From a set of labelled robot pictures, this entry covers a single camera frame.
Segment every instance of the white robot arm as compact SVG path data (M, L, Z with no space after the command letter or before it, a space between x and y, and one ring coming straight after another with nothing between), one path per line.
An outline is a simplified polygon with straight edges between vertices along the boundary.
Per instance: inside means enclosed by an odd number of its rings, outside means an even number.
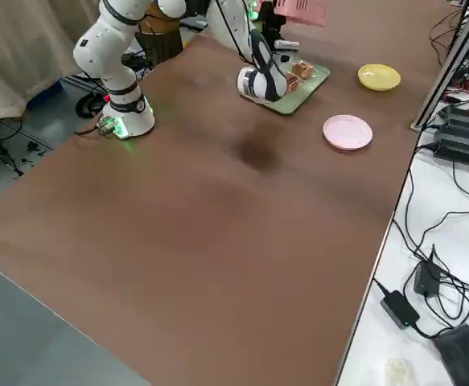
M227 47L236 47L253 66L237 76L240 93L258 103L278 101L286 93L286 78L275 63L268 44L248 20L244 0L156 0L168 18L206 13L212 33ZM79 39L73 55L90 76L100 77L110 95L104 107L104 125L111 125L120 138L148 133L154 116L139 88L134 71L121 63L138 24L152 0L101 0L100 17Z

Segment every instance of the pink basket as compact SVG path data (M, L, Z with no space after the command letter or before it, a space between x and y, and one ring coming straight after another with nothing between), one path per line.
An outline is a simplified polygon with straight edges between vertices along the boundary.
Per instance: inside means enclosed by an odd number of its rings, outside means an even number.
M263 1L257 0L256 11L259 11ZM295 23L321 27L327 25L326 0L276 0L275 13Z

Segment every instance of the yellow plate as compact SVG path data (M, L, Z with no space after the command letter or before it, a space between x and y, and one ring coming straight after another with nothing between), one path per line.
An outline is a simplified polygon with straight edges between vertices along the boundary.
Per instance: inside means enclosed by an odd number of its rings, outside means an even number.
M388 91L401 83L401 76L393 68L383 64L367 64L357 72L364 87L375 91Z

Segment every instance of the power adapter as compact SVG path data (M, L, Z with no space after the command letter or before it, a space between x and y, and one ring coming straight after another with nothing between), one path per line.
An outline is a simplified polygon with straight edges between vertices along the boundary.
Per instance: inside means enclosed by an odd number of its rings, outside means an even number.
M432 260L423 261L415 270L414 292L428 298L438 295L442 270Z
M373 280L385 295L381 300L381 307L395 324L397 324L398 328L404 330L418 321L420 315L418 315L418 312L409 304L404 295L396 290L389 292L375 278Z

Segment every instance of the pink plate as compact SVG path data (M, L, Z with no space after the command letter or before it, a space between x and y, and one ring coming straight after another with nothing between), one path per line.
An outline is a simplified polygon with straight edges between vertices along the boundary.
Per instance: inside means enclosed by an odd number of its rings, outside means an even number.
M372 140L372 128L361 118L335 115L323 124L323 135L331 145L342 150L357 150Z

